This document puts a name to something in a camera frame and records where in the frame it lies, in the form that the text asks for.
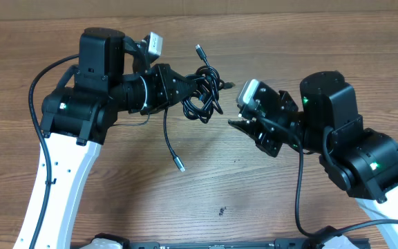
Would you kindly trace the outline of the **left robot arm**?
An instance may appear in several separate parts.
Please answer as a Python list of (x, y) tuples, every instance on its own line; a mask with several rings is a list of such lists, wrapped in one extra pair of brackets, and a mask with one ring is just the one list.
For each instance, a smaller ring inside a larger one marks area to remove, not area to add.
[(192, 77), (158, 63), (161, 51), (155, 33), (138, 42), (118, 30), (84, 30), (78, 63), (33, 120), (41, 152), (16, 248), (68, 248), (86, 180), (118, 113), (154, 114), (198, 88)]

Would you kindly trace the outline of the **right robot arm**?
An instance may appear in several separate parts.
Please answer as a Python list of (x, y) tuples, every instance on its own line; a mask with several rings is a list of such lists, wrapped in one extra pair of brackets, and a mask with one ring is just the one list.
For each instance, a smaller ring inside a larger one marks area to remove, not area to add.
[(376, 226), (389, 248), (398, 248), (398, 143), (366, 128), (354, 88), (338, 71), (313, 73), (301, 81), (302, 103), (252, 79), (236, 99), (239, 120), (268, 156), (288, 145), (299, 156), (317, 154), (329, 179), (368, 215), (362, 223), (304, 232), (302, 248), (358, 248), (347, 233)]

